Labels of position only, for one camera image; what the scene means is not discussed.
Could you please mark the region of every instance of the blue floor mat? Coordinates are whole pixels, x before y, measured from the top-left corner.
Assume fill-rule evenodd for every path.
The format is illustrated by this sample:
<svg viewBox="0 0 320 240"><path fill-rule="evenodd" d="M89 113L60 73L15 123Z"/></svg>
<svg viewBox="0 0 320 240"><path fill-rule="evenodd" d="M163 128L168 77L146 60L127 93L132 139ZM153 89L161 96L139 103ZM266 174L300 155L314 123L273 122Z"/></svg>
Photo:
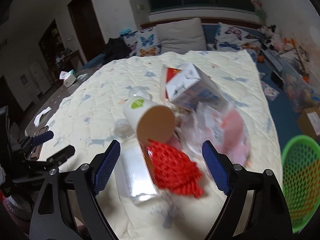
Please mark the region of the blue floor mat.
<svg viewBox="0 0 320 240"><path fill-rule="evenodd" d="M302 134L297 124L297 119L300 115L294 112L292 104L289 98L287 97L286 93L280 88L278 88L273 81L271 81L270 74L272 71L268 67L268 65L266 63L258 63L257 69L259 72L267 74L262 79L262 81L280 92L280 94L274 101L271 101L268 98L267 101L269 103L269 108L273 121L276 125L280 149L282 151L286 143L292 137Z"/></svg>

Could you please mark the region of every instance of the quilted bedspread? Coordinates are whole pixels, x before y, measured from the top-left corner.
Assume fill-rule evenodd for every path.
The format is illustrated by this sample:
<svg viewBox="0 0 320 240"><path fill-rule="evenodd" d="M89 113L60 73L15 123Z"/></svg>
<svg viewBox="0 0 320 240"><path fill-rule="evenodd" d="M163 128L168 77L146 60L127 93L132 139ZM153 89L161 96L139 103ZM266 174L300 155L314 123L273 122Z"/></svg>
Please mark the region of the quilted bedspread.
<svg viewBox="0 0 320 240"><path fill-rule="evenodd" d="M209 75L224 96L237 107L250 137L248 170L272 169L282 185L280 147L259 74L250 55L240 52L173 52L157 57L131 57L112 61L98 70L68 98L48 124L54 138L43 145L40 160L71 144L75 156L64 163L62 171L75 170L104 152L113 139L114 123L124 118L122 107L130 90L139 88L161 104L160 79L163 65L180 68L190 61ZM114 174L97 200L119 239L204 239L226 199L204 172L200 186L205 194L193 197L163 195L140 205L119 197ZM237 230L245 224L250 210L247 203Z"/></svg>

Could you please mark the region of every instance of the blue gripper pad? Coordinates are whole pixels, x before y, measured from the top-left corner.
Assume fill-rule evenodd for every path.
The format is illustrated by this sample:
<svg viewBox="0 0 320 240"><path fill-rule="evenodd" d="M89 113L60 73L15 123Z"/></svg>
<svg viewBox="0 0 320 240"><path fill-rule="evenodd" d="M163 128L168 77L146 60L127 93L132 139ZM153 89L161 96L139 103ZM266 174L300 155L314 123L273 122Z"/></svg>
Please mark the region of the blue gripper pad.
<svg viewBox="0 0 320 240"><path fill-rule="evenodd" d="M92 192L94 196L98 195L100 191L106 188L107 182L110 179L111 173L116 166L119 156L120 143L116 142L94 175L94 188Z"/></svg>
<svg viewBox="0 0 320 240"><path fill-rule="evenodd" d="M211 143L209 142L204 142L202 144L202 156L218 189L223 191L225 195L228 196L231 192L228 173L218 159L218 152L211 147L210 144Z"/></svg>

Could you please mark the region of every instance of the green basket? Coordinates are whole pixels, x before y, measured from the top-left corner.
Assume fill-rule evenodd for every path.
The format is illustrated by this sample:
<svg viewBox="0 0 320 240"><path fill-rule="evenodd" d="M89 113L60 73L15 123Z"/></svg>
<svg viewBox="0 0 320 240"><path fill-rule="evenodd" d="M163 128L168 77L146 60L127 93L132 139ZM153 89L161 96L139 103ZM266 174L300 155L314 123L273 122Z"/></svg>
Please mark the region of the green basket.
<svg viewBox="0 0 320 240"><path fill-rule="evenodd" d="M292 138L282 151L283 193L293 233L309 222L320 203L320 147L305 135Z"/></svg>

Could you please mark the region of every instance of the orange toy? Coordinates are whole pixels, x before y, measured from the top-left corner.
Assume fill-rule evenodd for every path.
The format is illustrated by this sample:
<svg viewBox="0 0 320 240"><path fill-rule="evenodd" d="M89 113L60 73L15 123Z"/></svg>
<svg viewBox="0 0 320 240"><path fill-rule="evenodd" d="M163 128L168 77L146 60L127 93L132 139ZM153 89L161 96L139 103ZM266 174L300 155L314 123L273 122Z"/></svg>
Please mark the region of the orange toy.
<svg viewBox="0 0 320 240"><path fill-rule="evenodd" d="M263 58L263 56L258 56L258 62L259 63L264 63L264 58Z"/></svg>

